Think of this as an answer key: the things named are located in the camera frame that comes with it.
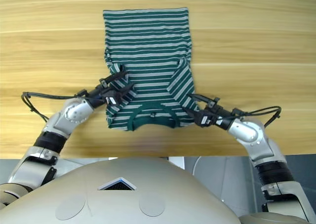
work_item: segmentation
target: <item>black cable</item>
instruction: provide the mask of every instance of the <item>black cable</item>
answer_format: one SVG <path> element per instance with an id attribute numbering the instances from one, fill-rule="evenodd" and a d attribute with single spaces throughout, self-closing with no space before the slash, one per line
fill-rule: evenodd
<path id="1" fill-rule="evenodd" d="M 57 96 L 57 95 L 50 95 L 50 94 L 44 94 L 44 93 L 38 93 L 38 92 L 23 92 L 21 95 L 21 99 L 24 102 L 25 105 L 27 105 L 32 112 L 35 112 L 38 114 L 45 122 L 49 120 L 49 118 L 40 113 L 31 103 L 30 98 L 31 97 L 40 97 L 40 98 L 46 98 L 46 99 L 53 99 L 53 100 L 67 100 L 67 99 L 72 99 L 72 98 L 85 98 L 89 100 L 96 100 L 96 101 L 102 101 L 104 102 L 103 99 L 96 99 L 96 98 L 89 98 L 89 97 L 81 97 L 81 96 Z"/>
<path id="2" fill-rule="evenodd" d="M 252 112 L 241 112 L 238 115 L 234 115 L 234 116 L 229 116 L 229 117 L 224 117 L 218 120 L 222 120 L 222 119 L 239 119 L 245 116 L 261 116 L 261 115 L 267 115 L 267 114 L 271 114 L 271 113 L 275 113 L 266 123 L 265 123 L 265 128 L 271 124 L 276 118 L 280 118 L 280 113 L 282 111 L 282 108 L 279 106 L 273 106 L 273 107 L 266 107 L 263 109 L 259 109 L 256 111 L 252 111 Z"/>

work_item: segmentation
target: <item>striped t-shirt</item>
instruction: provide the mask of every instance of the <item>striped t-shirt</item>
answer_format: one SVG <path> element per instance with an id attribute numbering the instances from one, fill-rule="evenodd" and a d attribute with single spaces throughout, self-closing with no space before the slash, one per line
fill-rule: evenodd
<path id="1" fill-rule="evenodd" d="M 197 110 L 190 69 L 188 9 L 104 10 L 106 63 L 116 89 L 135 83 L 121 105 L 108 105 L 110 128 L 135 130 L 143 124 L 172 128 L 193 123 L 182 107 Z"/>

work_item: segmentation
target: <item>wooden table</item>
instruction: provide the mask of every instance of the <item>wooden table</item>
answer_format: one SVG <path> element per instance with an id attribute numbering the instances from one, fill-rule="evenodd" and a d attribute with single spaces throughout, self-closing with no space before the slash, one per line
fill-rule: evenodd
<path id="1" fill-rule="evenodd" d="M 316 0 L 0 0 L 0 158 L 20 158 L 44 123 L 22 91 L 73 95 L 109 71 L 103 9 L 188 7 L 196 92 L 232 109 L 280 105 L 267 128 L 285 154 L 316 153 Z M 46 115 L 63 102 L 33 99 Z M 100 108 L 63 157 L 246 155 L 225 131 L 145 125 L 110 130 Z"/>

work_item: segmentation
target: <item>table surface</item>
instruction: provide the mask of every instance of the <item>table surface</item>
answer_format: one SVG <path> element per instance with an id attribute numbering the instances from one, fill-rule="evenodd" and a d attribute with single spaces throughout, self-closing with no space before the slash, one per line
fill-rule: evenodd
<path id="1" fill-rule="evenodd" d="M 188 7 L 196 92 L 228 109 L 280 105 L 267 128 L 285 154 L 316 153 L 315 0 L 0 0 L 0 158 L 20 158 L 44 126 L 22 91 L 73 95 L 109 71 L 103 9 Z M 33 99 L 46 115 L 62 101 Z M 81 124 L 63 157 L 246 155 L 219 128 L 107 128 L 105 107 Z"/>

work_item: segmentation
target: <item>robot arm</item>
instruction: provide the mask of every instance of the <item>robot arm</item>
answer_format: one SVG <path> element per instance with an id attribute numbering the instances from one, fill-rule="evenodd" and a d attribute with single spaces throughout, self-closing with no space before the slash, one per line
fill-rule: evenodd
<path id="1" fill-rule="evenodd" d="M 54 179 L 57 170 L 53 166 L 73 130 L 85 122 L 95 108 L 105 103 L 120 104 L 121 98 L 133 87 L 130 84 L 116 90 L 108 85 L 126 74 L 125 71 L 100 79 L 100 84 L 94 90 L 80 91 L 46 122 L 34 145 L 14 168 L 8 183 L 0 185 L 0 209 Z M 38 94 L 26 93 L 28 98 Z"/>
<path id="2" fill-rule="evenodd" d="M 265 126 L 260 121 L 247 117 L 261 115 L 262 113 L 256 112 L 262 110 L 246 113 L 234 109 L 229 112 L 217 104 L 219 98 L 212 100 L 198 94 L 192 94 L 191 97 L 207 103 L 205 109 L 198 112 L 184 108 L 198 126 L 216 125 L 227 130 L 246 148 L 252 165 L 258 171 L 261 190 L 268 201 L 263 205 L 263 211 L 296 216 L 316 223 L 313 208 L 300 183 L 294 180 L 278 145 L 268 138 Z M 276 113 L 266 126 L 279 117 L 280 107 L 272 108 L 277 108 L 272 111 Z"/>

